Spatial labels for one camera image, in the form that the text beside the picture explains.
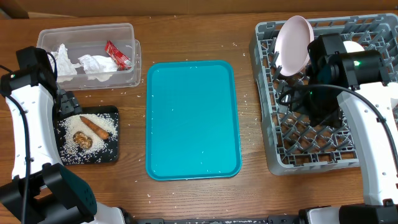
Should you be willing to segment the white paper napkin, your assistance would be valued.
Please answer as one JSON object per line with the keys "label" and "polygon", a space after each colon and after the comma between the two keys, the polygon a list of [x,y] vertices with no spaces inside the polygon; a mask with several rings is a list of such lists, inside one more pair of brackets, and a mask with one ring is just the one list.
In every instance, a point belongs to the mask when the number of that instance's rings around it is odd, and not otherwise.
{"label": "white paper napkin", "polygon": [[71,81],[78,75],[78,68],[82,68],[84,73],[93,74],[88,77],[89,80],[97,79],[104,82],[110,78],[111,75],[98,75],[98,73],[117,72],[118,66],[111,57],[101,55],[83,55],[78,58],[78,63],[72,63],[68,57],[68,49],[64,44],[60,44],[55,52],[50,53],[54,56],[57,64],[57,81],[65,82]]}

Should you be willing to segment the orange carrot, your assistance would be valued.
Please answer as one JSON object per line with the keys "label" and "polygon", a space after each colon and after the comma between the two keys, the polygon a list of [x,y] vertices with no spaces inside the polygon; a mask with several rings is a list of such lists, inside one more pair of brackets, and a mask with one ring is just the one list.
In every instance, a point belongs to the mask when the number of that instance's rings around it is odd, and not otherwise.
{"label": "orange carrot", "polygon": [[89,120],[84,116],[80,116],[81,121],[87,125],[99,138],[106,140],[109,138],[109,133],[103,128],[99,127],[97,124]]}

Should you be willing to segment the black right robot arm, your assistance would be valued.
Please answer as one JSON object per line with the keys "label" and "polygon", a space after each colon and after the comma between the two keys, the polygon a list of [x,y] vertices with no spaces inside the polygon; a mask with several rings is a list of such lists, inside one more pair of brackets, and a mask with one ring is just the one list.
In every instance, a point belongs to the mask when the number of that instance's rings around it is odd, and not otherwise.
{"label": "black right robot arm", "polygon": [[377,50],[348,52],[338,34],[308,45],[310,77],[279,103],[306,114],[312,126],[347,122],[363,179],[363,203],[300,211],[305,223],[397,222],[397,84]]}

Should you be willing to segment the brown food scrap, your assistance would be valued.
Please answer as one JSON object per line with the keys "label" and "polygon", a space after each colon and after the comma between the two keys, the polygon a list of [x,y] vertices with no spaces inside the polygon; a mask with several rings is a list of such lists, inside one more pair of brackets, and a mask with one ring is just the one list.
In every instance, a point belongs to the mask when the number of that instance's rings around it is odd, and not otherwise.
{"label": "brown food scrap", "polygon": [[78,131],[73,135],[73,141],[82,149],[90,149],[93,145],[92,138],[88,137],[81,131]]}

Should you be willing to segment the red snack wrapper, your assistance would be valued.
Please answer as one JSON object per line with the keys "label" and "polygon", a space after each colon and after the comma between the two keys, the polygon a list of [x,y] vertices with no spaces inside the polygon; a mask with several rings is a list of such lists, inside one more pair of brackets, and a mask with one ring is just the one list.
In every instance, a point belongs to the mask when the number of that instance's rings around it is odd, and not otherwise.
{"label": "red snack wrapper", "polygon": [[129,70],[132,68],[131,59],[118,50],[110,40],[107,41],[104,50],[113,59],[120,70]]}

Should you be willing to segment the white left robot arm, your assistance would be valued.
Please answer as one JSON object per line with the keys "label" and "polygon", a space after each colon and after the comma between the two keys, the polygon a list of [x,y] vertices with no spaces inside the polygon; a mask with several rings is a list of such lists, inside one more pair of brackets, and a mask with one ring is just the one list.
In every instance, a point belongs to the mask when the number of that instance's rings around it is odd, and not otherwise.
{"label": "white left robot arm", "polygon": [[91,187],[62,164],[55,128],[83,110],[57,84],[55,57],[33,46],[16,56],[19,69],[1,77],[16,153],[1,203],[22,223],[134,223],[125,209],[97,202]]}

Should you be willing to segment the light green bowl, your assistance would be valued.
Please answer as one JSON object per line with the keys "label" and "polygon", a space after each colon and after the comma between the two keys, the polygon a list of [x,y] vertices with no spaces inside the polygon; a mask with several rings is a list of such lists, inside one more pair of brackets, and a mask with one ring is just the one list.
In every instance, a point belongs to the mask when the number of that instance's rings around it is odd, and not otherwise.
{"label": "light green bowl", "polygon": [[364,47],[355,41],[346,40],[343,42],[343,44],[344,44],[344,47],[345,47],[347,53],[363,52],[364,51]]}

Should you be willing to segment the large pink plate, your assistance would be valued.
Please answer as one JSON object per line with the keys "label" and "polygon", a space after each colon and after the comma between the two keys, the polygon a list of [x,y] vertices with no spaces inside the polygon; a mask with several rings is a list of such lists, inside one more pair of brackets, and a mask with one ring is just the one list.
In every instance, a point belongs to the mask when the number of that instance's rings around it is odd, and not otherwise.
{"label": "large pink plate", "polygon": [[307,65],[307,47],[312,41],[313,29],[304,17],[293,16],[284,23],[275,43],[275,52],[279,53],[275,65],[282,67],[282,76],[291,77]]}

